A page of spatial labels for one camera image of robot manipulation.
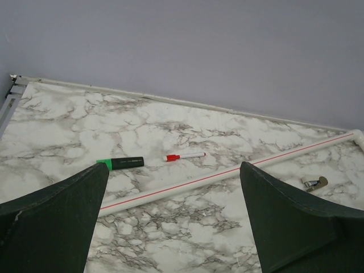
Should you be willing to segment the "red capped white pen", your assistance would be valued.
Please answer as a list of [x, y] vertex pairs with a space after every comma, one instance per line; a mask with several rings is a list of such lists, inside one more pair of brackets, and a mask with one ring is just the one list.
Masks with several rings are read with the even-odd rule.
[[201, 158], [205, 157], [205, 152], [193, 153], [193, 154], [170, 154], [163, 157], [165, 162], [174, 162], [180, 159], [189, 159], [189, 158]]

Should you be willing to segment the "white PVC pipe frame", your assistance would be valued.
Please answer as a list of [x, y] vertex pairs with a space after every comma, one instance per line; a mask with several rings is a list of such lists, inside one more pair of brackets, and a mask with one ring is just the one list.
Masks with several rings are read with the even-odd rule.
[[[348, 131], [339, 136], [327, 138], [319, 142], [315, 142], [313, 144], [290, 149], [265, 158], [252, 160], [250, 161], [250, 163], [257, 167], [271, 166], [273, 164], [277, 164], [292, 158], [296, 158], [298, 156], [305, 155], [310, 152], [322, 150], [324, 148], [334, 146], [336, 144], [346, 141], [353, 141], [356, 143], [357, 146], [363, 149], [363, 132], [361, 130]], [[158, 201], [160, 199], [164, 199], [167, 197], [179, 195], [186, 191], [191, 191], [196, 188], [201, 188], [221, 180], [237, 177], [239, 175], [239, 170], [240, 170], [240, 165], [237, 165], [231, 168], [226, 168], [207, 175], [203, 175], [198, 178], [182, 181], [176, 184], [168, 185], [158, 189], [153, 189], [150, 191], [141, 192], [133, 196], [119, 198], [111, 202], [105, 202], [101, 205], [98, 216], [99, 217], [107, 216], [140, 205], [148, 204], [153, 201]]]

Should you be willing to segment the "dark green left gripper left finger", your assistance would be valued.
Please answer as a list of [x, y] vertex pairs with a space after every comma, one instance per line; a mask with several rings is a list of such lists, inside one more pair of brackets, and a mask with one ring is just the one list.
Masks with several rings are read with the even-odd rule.
[[1, 272], [83, 272], [109, 169], [105, 163], [1, 204]]

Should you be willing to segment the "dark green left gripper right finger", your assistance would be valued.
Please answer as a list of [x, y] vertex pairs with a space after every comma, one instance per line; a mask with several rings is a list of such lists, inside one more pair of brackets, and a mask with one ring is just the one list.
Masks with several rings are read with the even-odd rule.
[[243, 162], [240, 180], [263, 272], [363, 272], [363, 211]]

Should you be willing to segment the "small grey metal piece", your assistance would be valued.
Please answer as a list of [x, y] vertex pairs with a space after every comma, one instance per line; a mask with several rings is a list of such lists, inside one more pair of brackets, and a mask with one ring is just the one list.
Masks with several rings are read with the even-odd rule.
[[301, 179], [306, 192], [313, 192], [328, 185], [328, 179], [324, 176], [309, 175]]

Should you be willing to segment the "aluminium table edge frame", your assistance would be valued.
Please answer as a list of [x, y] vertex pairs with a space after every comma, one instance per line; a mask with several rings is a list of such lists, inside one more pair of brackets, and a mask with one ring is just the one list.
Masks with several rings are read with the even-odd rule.
[[127, 96], [131, 98], [144, 98], [151, 101], [157, 101], [157, 102], [163, 102], [173, 105], [181, 105], [186, 107], [195, 107], [198, 109], [205, 109], [205, 110], [212, 110], [212, 111], [219, 111], [222, 113], [229, 113], [229, 114], [236, 114], [241, 115], [245, 117], [250, 118], [257, 118], [257, 119], [266, 119], [271, 122], [277, 122], [277, 123], [286, 123], [286, 124], [294, 124], [299, 126], [306, 126], [306, 127], [312, 127], [316, 129], [323, 129], [323, 130], [329, 130], [329, 131], [346, 131], [345, 128], [339, 128], [339, 127], [332, 127], [332, 126], [325, 126], [325, 125], [318, 125], [314, 123], [307, 123], [307, 122], [301, 122], [301, 121], [293, 121], [290, 119], [284, 119], [284, 118], [277, 118], [272, 117], [269, 115], [259, 115], [259, 114], [253, 114], [253, 113], [247, 113], [244, 111], [238, 111], [233, 110], [225, 107], [219, 107], [209, 104], [202, 104], [198, 102], [190, 102], [186, 100], [177, 100], [173, 98], [167, 98], [167, 97], [161, 97], [156, 95], [150, 95], [146, 93], [138, 93], [138, 92], [128, 92], [124, 90], [119, 89], [113, 89], [113, 88], [103, 88], [99, 86], [94, 85], [84, 85], [84, 84], [76, 84], [73, 82], [66, 82], [66, 81], [57, 81], [57, 80], [50, 80], [47, 78], [37, 78], [37, 77], [28, 77], [28, 76], [21, 76], [21, 75], [9, 75], [11, 78], [12, 85], [20, 86], [22, 88], [27, 87], [27, 85], [31, 82], [40, 83], [40, 84], [49, 84], [49, 85], [55, 85], [55, 86], [62, 86], [66, 88], [71, 89], [84, 89], [92, 92], [102, 92], [102, 93], [110, 93], [110, 94], [116, 94], [120, 96]]

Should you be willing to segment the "green black highlighter marker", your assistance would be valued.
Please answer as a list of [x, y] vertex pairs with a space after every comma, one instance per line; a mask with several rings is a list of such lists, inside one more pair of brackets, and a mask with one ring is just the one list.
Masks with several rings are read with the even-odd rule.
[[143, 157], [110, 158], [96, 160], [97, 163], [105, 163], [109, 171], [130, 169], [144, 166]]

